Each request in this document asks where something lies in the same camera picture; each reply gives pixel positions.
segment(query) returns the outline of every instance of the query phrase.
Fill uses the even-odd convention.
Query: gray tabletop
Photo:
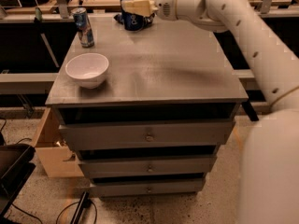
[[[48,106],[247,100],[212,33],[186,21],[157,17],[151,27],[129,32],[113,15],[90,15],[95,46],[83,48],[76,35],[50,91]],[[87,52],[109,59],[107,80],[92,90],[79,87],[65,73],[69,60]]]

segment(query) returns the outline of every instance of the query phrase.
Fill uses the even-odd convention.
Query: concrete floor
[[[3,135],[8,144],[23,138],[32,138],[43,113],[37,108],[27,119],[21,108],[0,108],[0,117],[7,119]],[[99,224],[232,224],[236,223],[236,206],[239,177],[239,161],[243,143],[253,122],[247,116],[237,116],[236,125],[226,145],[218,153],[218,159],[207,175],[201,192],[195,194],[158,195],[145,197],[121,197],[100,200],[92,197],[97,208]],[[36,168],[15,200],[19,208],[39,217],[43,223],[56,223],[60,212],[77,202],[81,193],[89,187],[89,181],[80,178],[48,178],[38,157]],[[76,206],[67,209],[58,223],[70,223]],[[10,220],[20,223],[38,223],[16,208],[6,214]],[[80,223],[93,223],[95,209],[86,209]]]

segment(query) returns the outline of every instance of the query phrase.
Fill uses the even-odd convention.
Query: drawer handle
[[[147,136],[146,136],[146,140],[147,140],[148,142],[152,142],[152,141],[154,140],[153,135],[151,135],[150,133],[148,133]]]
[[[153,172],[153,169],[152,169],[151,165],[149,165],[148,172],[149,172],[149,173],[152,173],[152,172]]]

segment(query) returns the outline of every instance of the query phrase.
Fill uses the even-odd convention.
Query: drawer
[[[164,157],[160,159],[121,159],[113,161],[80,161],[78,163],[87,178],[103,178],[133,175],[174,175],[207,173],[216,157]]]
[[[224,144],[234,123],[97,123],[61,125],[72,150]]]
[[[204,185],[203,177],[191,175],[186,179],[91,184],[91,193],[98,197],[184,193],[198,192]]]

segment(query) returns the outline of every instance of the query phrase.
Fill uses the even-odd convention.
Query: cardboard box
[[[32,146],[36,148],[48,177],[83,176],[75,153],[68,146],[58,147],[63,138],[59,133],[59,121],[50,108],[46,108],[34,135]]]

